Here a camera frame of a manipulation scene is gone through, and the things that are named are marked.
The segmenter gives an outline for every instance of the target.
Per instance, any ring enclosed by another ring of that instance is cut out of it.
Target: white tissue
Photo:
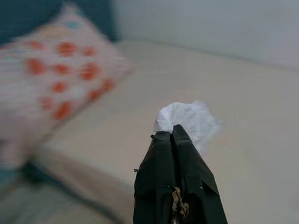
[[[175,125],[185,129],[201,155],[207,152],[210,139],[221,127],[220,121],[199,101],[192,104],[172,103],[164,107],[157,116],[154,131],[172,133]]]

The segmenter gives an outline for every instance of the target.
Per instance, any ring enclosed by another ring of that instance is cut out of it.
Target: patterned pillow
[[[65,4],[51,24],[22,39],[28,78],[53,124],[111,90],[130,63],[83,16]]]

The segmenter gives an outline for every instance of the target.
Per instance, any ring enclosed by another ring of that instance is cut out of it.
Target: mattress
[[[201,100],[224,124],[204,160],[228,223],[298,223],[299,73],[158,43],[118,48],[134,74],[57,131],[37,164],[132,223],[134,169],[157,113]]]

